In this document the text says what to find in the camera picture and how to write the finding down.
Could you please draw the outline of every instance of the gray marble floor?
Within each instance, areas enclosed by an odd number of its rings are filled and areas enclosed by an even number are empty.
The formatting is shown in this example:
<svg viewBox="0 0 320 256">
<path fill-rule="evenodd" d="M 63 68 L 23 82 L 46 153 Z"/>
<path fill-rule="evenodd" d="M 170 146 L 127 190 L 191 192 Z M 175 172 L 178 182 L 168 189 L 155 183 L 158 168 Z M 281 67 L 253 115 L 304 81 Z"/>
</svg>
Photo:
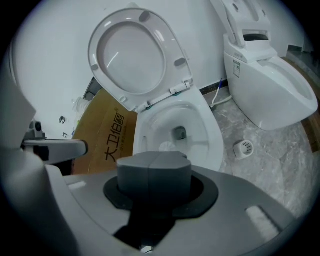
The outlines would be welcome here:
<svg viewBox="0 0 320 256">
<path fill-rule="evenodd" d="M 215 93 L 204 96 L 208 104 Z M 229 95 L 229 88 L 222 88 L 216 102 Z M 283 204 L 295 217 L 307 213 L 319 189 L 320 154 L 312 153 L 302 124 L 263 131 L 232 99 L 217 105 L 212 112 L 224 141 L 220 172 L 248 180 Z M 233 146 L 241 140 L 250 140 L 254 153 L 237 160 Z"/>
</svg>

